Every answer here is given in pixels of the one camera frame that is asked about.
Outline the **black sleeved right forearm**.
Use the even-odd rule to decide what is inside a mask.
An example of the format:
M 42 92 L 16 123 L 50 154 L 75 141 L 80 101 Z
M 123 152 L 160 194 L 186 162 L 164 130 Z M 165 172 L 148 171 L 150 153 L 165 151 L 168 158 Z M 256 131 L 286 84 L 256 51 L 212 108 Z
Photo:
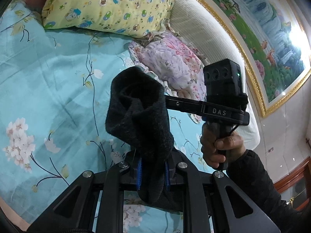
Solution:
M 259 156 L 251 150 L 227 168 L 230 179 L 276 224 L 281 232 L 310 232 L 310 205 L 296 211 L 275 189 Z

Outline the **person's right hand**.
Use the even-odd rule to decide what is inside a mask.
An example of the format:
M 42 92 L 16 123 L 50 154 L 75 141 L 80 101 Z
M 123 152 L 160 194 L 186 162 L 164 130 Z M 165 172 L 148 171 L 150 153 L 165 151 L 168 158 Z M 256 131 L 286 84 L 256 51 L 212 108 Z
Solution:
M 217 139 L 215 128 L 204 123 L 200 138 L 203 159 L 213 169 L 221 163 L 230 163 L 240 158 L 245 152 L 243 138 L 236 132 L 225 138 Z

